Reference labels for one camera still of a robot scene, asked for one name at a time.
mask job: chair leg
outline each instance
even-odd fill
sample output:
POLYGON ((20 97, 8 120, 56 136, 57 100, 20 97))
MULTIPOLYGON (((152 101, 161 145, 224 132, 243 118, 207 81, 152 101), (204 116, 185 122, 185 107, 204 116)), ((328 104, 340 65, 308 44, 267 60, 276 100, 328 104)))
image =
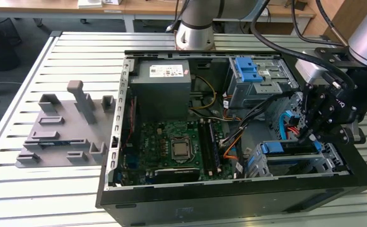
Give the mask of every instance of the chair leg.
POLYGON ((36 24, 37 27, 41 27, 44 25, 41 18, 33 18, 33 21, 34 21, 34 24, 36 24))

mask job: cpu socket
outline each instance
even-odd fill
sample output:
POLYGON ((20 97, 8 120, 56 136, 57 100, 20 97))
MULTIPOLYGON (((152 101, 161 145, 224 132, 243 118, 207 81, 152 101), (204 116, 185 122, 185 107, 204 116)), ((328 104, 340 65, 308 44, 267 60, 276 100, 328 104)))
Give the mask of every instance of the cpu socket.
POLYGON ((192 146, 189 137, 173 137, 171 140, 172 160, 184 163, 191 158, 192 146))

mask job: motherboard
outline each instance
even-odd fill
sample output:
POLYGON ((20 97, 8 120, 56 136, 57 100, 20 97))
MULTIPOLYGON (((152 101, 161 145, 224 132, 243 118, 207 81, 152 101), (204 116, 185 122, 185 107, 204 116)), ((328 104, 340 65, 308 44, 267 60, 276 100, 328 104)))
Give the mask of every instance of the motherboard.
POLYGON ((139 154, 127 155, 132 184, 231 179, 229 162, 217 150, 223 136, 219 121, 143 123, 139 154))

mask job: yellow wire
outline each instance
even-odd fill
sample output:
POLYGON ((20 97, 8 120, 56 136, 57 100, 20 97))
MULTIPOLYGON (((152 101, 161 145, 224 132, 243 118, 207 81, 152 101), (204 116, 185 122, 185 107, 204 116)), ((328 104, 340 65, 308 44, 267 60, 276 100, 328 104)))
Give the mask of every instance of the yellow wire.
POLYGON ((213 100, 211 101, 209 104, 207 104, 205 106, 197 106, 197 107, 191 107, 189 110, 199 110, 199 109, 205 109, 208 108, 216 101, 216 92, 215 92, 215 89, 213 87, 211 86, 211 84, 208 83, 208 81, 205 79, 203 79, 203 77, 200 76, 196 76, 199 79, 203 80, 203 82, 205 82, 205 84, 209 86, 209 89, 213 91, 213 100))

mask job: ram slot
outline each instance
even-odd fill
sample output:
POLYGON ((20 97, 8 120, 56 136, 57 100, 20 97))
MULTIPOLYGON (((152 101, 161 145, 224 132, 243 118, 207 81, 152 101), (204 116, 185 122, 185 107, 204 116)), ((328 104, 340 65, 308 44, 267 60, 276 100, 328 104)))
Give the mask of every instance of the ram slot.
POLYGON ((212 176, 217 170, 215 163, 215 155, 212 151, 212 142, 209 135, 209 123, 203 120, 197 123, 197 132, 199 132, 199 142, 200 142, 200 151, 201 151, 201 160, 204 174, 212 176))
POLYGON ((215 138, 215 129, 213 129, 213 123, 211 120, 208 120, 208 127, 209 127, 209 137, 211 137, 211 145, 212 145, 212 152, 213 152, 213 157, 215 157, 215 166, 217 168, 217 173, 221 172, 220 169, 220 158, 219 158, 219 147, 217 147, 217 142, 215 138))

